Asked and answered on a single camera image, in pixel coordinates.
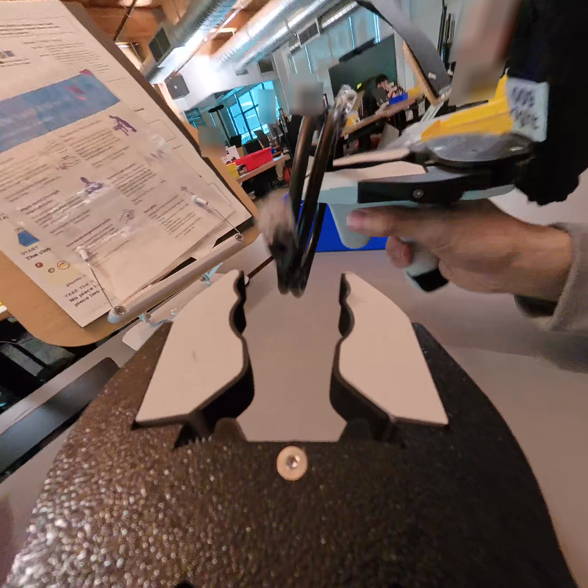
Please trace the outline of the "person's right forearm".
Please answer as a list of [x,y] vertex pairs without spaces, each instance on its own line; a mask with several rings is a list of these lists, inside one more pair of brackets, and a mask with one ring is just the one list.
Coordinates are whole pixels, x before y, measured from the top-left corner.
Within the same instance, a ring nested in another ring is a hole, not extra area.
[[518,310],[548,332],[587,336],[587,225],[558,223],[553,227],[571,238],[572,260],[557,302],[514,296]]

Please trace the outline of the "printed instruction sheet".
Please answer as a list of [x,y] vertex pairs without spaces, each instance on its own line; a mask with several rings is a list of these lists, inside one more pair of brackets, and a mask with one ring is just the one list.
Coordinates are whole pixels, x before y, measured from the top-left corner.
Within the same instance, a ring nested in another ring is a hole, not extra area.
[[252,219],[59,1],[1,1],[1,252],[85,328]]

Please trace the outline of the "long silver ventilation duct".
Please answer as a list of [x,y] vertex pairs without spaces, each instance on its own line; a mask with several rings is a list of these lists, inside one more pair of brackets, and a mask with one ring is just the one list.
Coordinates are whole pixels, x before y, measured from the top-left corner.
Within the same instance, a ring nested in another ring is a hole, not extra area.
[[176,22],[165,18],[141,67],[163,82],[194,58],[236,74],[246,71],[304,29],[335,1],[185,1]]

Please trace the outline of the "blue storage bin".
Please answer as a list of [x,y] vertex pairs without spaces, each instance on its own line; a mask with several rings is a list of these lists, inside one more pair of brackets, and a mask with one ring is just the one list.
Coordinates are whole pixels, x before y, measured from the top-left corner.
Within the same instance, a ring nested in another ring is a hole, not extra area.
[[[288,194],[277,197],[279,223],[275,229],[273,244],[279,252],[286,252],[296,244],[294,229],[288,226],[285,206],[290,204]],[[386,238],[368,238],[349,231],[346,219],[350,212],[358,208],[371,207],[371,204],[360,204],[357,195],[329,192],[326,196],[326,212],[318,240],[318,252],[343,251],[383,251]]]

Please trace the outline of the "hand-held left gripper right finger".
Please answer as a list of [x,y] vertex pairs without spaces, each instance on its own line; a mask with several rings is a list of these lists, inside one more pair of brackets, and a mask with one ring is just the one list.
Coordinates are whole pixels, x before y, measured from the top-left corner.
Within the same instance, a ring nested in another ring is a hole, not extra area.
[[446,427],[437,386],[400,307],[354,273],[341,275],[339,305],[329,400],[345,433],[391,439],[397,424]]

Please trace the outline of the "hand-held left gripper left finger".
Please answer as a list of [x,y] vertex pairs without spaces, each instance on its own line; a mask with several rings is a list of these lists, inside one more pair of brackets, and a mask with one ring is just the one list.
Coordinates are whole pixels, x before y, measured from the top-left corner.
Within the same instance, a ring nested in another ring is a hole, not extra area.
[[136,413],[136,428],[180,424],[209,437],[219,421],[236,419],[252,403],[254,377],[243,336],[245,282],[243,271],[232,270],[177,314]]

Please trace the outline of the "person's right hand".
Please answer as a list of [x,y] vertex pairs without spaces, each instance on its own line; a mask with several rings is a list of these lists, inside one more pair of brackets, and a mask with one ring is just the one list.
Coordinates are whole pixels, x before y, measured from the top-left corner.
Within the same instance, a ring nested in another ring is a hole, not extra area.
[[473,292],[508,293],[556,302],[573,261],[571,237],[554,226],[511,217],[489,200],[464,202],[453,209],[360,209],[348,228],[387,238],[393,265],[413,263],[415,245],[439,260],[449,282]]

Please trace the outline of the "black monitor screen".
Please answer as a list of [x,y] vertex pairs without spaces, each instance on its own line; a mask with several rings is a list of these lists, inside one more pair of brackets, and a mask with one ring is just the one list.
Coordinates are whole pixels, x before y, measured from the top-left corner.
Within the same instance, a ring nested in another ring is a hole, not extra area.
[[394,36],[376,43],[370,40],[343,56],[328,69],[334,103],[341,87],[348,85],[356,92],[369,92],[376,88],[375,78],[386,75],[389,82],[397,81],[396,51]]

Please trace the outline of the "instruction sheet on stand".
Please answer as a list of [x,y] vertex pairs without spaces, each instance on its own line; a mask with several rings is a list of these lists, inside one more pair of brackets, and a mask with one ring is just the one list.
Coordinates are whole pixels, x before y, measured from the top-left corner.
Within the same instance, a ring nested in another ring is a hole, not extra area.
[[165,276],[119,306],[125,312],[117,315],[109,311],[85,327],[80,327],[59,305],[53,301],[16,264],[1,254],[1,300],[28,332],[41,341],[62,347],[79,347],[102,340],[115,330],[135,320],[139,315],[176,296],[181,290],[200,280],[201,276],[214,266],[227,261],[232,255],[253,243],[259,235],[254,227],[258,210],[231,177],[219,158],[201,155],[197,130],[181,120],[158,91],[150,85],[139,70],[125,57],[115,42],[94,24],[89,11],[79,2],[45,1],[46,6],[62,6],[58,13],[64,15],[67,9],[83,27],[79,33],[85,47],[96,51],[123,83],[122,97],[136,98],[140,114],[150,115],[172,130],[175,143],[173,148],[203,178],[212,182],[213,187],[222,187],[231,202],[240,201],[236,212],[216,232],[205,239],[205,245],[212,245],[205,252],[203,245],[179,258],[176,266],[165,271]]

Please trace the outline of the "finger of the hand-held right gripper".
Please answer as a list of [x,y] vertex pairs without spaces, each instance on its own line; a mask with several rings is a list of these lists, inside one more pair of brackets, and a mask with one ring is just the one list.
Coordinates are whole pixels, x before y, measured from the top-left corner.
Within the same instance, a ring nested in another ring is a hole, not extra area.
[[319,202],[356,203],[360,181],[400,178],[426,173],[423,166],[368,166],[365,168],[336,168],[324,175]]
[[406,159],[411,154],[411,150],[404,146],[399,148],[368,151],[355,153],[333,160],[334,168],[361,168],[376,166],[380,164],[391,163]]

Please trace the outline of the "grey desk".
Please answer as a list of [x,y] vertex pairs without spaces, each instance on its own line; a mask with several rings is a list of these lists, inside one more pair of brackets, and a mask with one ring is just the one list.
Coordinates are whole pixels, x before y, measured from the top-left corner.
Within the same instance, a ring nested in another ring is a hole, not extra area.
[[[578,586],[587,587],[587,337],[545,332],[527,321],[509,295],[463,292],[449,285],[428,295],[408,286],[383,252],[324,253],[315,259],[302,298],[277,291],[275,262],[250,245],[225,261],[212,281],[249,276],[245,313],[255,398],[238,418],[255,442],[331,442],[343,419],[328,388],[339,319],[341,275],[356,273],[425,327],[489,398],[510,427],[538,479],[561,550]],[[201,279],[162,305],[155,326],[132,320],[88,355],[1,414],[1,471],[55,433],[55,438],[1,481],[1,587],[26,542],[32,511],[52,464],[78,419],[164,319],[202,294]]]

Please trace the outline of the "grey angled bar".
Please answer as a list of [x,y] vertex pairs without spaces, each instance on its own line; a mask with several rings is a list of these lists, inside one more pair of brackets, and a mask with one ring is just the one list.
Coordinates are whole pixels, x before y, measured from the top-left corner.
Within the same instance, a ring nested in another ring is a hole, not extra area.
[[416,80],[432,105],[448,99],[451,80],[436,46],[394,1],[358,1],[387,22],[403,40],[403,53]]

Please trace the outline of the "red storage bin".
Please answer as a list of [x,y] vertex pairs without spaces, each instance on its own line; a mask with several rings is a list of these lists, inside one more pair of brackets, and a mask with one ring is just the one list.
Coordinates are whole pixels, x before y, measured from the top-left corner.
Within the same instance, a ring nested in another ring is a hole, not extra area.
[[234,161],[238,169],[244,168],[246,170],[245,173],[254,172],[263,165],[271,164],[272,162],[272,148],[265,148],[259,151],[255,151]]

